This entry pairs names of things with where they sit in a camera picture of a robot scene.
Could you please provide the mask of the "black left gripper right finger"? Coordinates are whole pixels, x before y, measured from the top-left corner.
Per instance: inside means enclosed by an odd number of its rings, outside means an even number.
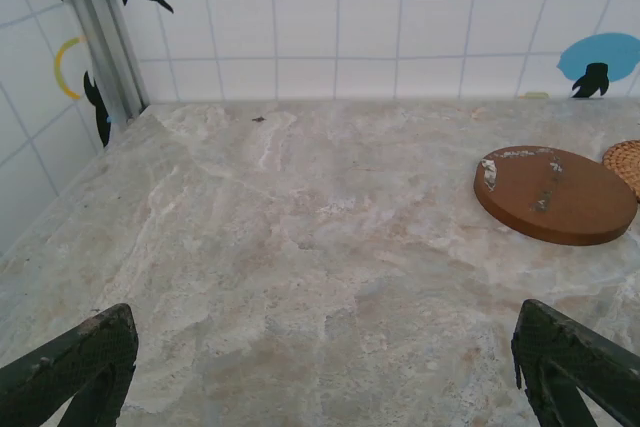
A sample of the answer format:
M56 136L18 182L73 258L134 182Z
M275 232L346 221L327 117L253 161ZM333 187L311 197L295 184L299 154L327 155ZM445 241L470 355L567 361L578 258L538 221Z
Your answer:
M634 353L536 299L521 306L511 351L540 427L598 427L582 394L622 427L640 427Z

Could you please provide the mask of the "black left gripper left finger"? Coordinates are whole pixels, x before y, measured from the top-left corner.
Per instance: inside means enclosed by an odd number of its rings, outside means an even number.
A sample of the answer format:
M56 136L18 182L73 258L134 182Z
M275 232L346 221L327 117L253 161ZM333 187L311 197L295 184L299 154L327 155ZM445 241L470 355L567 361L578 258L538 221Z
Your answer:
M116 304L0 368L0 427L116 427L138 352L129 305Z

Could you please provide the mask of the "dark wooden coaster white marks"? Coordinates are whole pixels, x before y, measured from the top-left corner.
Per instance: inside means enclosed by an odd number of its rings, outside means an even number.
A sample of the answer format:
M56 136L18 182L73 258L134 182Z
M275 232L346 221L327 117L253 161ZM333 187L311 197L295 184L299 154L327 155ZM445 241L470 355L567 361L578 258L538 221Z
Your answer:
M613 241L638 209L635 193L611 170L553 147L510 146L485 155L473 189L481 206L507 227L560 245Z

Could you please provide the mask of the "light brown cork coaster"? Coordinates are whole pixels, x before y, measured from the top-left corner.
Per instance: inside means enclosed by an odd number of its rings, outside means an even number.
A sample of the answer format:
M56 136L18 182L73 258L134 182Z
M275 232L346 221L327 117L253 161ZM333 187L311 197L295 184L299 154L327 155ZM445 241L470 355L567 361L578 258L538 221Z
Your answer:
M629 186L640 204L640 140L628 140L609 147L602 163Z

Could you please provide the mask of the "seal blue circle sticker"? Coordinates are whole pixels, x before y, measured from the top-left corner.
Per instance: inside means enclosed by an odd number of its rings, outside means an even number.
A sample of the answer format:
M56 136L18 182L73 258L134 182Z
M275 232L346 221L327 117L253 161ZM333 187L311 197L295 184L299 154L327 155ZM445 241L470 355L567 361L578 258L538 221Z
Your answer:
M568 47L557 68L573 82L572 97L604 96L612 82L630 76L640 63L640 39L623 33L586 37Z

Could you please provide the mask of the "aluminium frame post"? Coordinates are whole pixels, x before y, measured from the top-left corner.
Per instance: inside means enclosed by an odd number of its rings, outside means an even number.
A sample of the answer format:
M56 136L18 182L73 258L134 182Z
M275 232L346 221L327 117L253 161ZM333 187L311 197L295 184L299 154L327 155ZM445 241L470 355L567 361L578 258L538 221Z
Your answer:
M124 127L149 105L120 0L64 0L87 37L94 75L112 120Z

